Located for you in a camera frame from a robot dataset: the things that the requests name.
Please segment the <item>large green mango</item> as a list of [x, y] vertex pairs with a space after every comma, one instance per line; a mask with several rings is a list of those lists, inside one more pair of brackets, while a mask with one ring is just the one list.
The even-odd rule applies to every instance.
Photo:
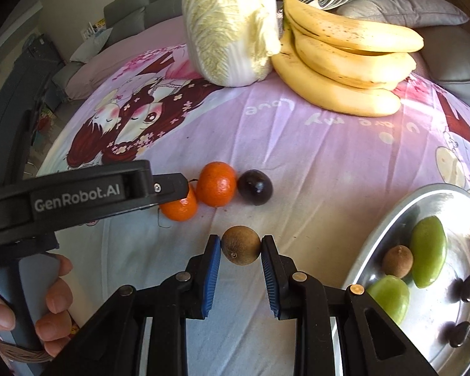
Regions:
[[409, 249], [414, 257], [414, 283], [425, 289], [438, 279], [447, 257], [447, 235], [441, 220], [431, 216], [419, 221], [411, 233]]

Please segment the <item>yellow banana bottom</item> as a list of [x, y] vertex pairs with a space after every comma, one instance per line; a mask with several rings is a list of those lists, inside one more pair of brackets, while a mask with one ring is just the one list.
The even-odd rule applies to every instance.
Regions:
[[291, 90], [310, 104], [364, 117], [391, 116], [401, 108], [401, 100], [393, 92], [347, 86], [313, 71], [297, 55], [288, 26], [284, 27], [280, 43], [280, 53], [272, 56], [273, 68]]

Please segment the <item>cartoon print bed sheet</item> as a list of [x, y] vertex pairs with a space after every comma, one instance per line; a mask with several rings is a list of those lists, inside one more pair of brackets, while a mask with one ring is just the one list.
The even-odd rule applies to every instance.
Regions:
[[185, 222], [158, 208], [57, 233], [61, 274], [37, 324], [57, 355], [73, 322], [84, 323], [121, 285], [153, 287], [235, 225], [275, 238], [278, 249], [324, 284], [342, 284], [366, 237], [407, 194], [451, 183], [470, 194], [470, 108], [411, 76], [393, 116], [344, 116], [308, 104], [277, 75], [240, 88], [194, 72], [182, 45], [124, 65], [68, 121], [41, 174], [132, 159], [154, 173], [198, 178], [213, 161], [260, 170], [273, 194], [263, 206], [240, 196], [198, 207]]

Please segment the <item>grey pillow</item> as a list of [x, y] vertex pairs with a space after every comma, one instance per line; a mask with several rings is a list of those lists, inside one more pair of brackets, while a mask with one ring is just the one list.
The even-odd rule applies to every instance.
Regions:
[[412, 29], [463, 25], [470, 20], [446, 0], [351, 0], [336, 8], [334, 14]]

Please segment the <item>small green mango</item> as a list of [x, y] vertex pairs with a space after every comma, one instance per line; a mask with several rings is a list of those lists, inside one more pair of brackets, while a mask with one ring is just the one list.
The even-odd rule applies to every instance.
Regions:
[[368, 293], [397, 325], [402, 324], [410, 302], [408, 285], [402, 279], [386, 275], [371, 284]]

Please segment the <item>napa cabbage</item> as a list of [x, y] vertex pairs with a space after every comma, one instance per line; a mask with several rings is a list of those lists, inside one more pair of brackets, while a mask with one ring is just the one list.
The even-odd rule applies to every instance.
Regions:
[[263, 81], [280, 53], [276, 0], [181, 0], [190, 61], [206, 80], [240, 87]]

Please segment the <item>brown kiwi fruit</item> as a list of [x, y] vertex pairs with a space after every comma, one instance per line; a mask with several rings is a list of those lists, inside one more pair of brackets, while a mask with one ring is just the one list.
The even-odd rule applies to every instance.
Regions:
[[250, 227], [230, 227], [222, 235], [222, 252], [231, 263], [247, 266], [260, 255], [260, 237]]
[[385, 275], [403, 279], [410, 273], [413, 263], [414, 257], [411, 250], [399, 244], [385, 253], [381, 268]]

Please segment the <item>yellow banana middle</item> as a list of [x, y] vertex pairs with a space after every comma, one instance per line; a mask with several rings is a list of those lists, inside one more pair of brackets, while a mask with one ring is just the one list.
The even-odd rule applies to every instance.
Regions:
[[393, 90], [417, 67], [407, 53], [353, 54], [309, 37], [293, 25], [291, 29], [299, 58], [318, 74], [347, 86]]

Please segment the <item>yellow banana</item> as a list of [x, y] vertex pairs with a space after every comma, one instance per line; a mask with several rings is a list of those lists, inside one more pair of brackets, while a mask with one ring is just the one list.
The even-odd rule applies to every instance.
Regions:
[[414, 53], [424, 46], [423, 37], [404, 26], [330, 14], [299, 0], [283, 2], [298, 31], [330, 45], [377, 53]]
[[288, 26], [284, 27], [280, 43], [280, 53], [272, 56], [273, 68], [291, 90], [310, 104], [364, 117], [391, 116], [401, 108], [401, 100], [393, 92], [347, 86], [313, 71], [297, 55]]
[[393, 90], [417, 67], [407, 53], [353, 54], [309, 37], [293, 25], [291, 29], [299, 58], [318, 74], [347, 86]]

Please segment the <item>yellow banana top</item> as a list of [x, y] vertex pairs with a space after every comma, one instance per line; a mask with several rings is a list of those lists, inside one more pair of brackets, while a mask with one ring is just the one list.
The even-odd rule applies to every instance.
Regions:
[[424, 46], [423, 37], [404, 26], [330, 14], [299, 0], [283, 2], [298, 31], [330, 45], [377, 53], [414, 53]]

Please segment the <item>orange mandarin with stem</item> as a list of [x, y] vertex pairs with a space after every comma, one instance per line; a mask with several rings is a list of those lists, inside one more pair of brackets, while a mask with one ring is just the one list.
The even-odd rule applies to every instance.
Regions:
[[198, 211], [198, 200], [192, 185], [189, 185], [186, 198], [162, 204], [159, 209], [168, 219], [175, 222], [185, 222], [194, 217]]

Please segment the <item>silver metal plate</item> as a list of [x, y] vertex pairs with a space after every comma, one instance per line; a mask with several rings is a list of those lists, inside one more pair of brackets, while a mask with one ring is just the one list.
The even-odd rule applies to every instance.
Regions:
[[470, 375], [470, 192], [431, 184], [371, 232], [346, 277], [372, 291], [439, 375]]

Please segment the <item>grey sofa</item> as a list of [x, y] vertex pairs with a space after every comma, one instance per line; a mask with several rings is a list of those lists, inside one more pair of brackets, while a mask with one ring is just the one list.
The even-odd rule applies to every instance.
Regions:
[[[470, 0], [446, 0], [470, 18]], [[95, 53], [85, 59], [72, 57], [53, 78], [62, 98], [70, 101], [65, 87], [69, 79], [92, 58], [111, 45], [146, 29], [181, 16], [181, 0], [113, 0], [103, 6], [110, 34]], [[470, 106], [470, 20], [463, 25], [415, 29], [425, 39], [420, 51], [419, 75], [428, 77]]]

